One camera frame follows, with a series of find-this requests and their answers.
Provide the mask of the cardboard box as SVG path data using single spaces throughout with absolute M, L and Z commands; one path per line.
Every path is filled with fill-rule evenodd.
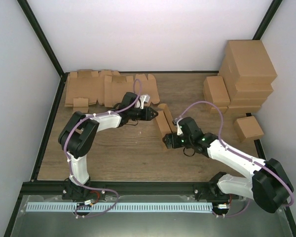
M 158 116 L 154 119 L 156 125 L 159 140 L 164 151 L 168 151 L 166 145 L 163 142 L 163 138 L 166 134 L 177 132 L 177 128 L 173 124 L 173 117 L 168 108 L 168 105 L 163 103 L 157 106 Z

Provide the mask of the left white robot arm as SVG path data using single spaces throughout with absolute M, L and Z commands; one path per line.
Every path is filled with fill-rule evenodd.
M 62 147 L 70 168 L 69 179 L 75 184 L 74 194 L 79 199 L 90 196 L 91 187 L 87 184 L 90 176 L 87 171 L 87 154 L 90 151 L 98 132 L 119 128 L 132 121 L 151 121 L 158 112 L 148 106 L 150 96 L 126 92 L 122 101 L 110 110 L 99 114 L 75 112 L 59 135 L 58 142 Z

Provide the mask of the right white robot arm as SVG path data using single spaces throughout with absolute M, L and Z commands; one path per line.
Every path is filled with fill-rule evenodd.
M 241 174 L 216 175 L 209 186 L 213 198 L 220 199 L 225 194 L 242 196 L 254 200 L 268 213 L 276 212 L 288 199 L 293 203 L 294 188 L 279 161 L 250 156 L 213 133 L 203 133 L 191 117 L 178 120 L 177 131 L 166 134 L 162 141 L 168 149 L 192 149 L 195 154 L 219 161 Z

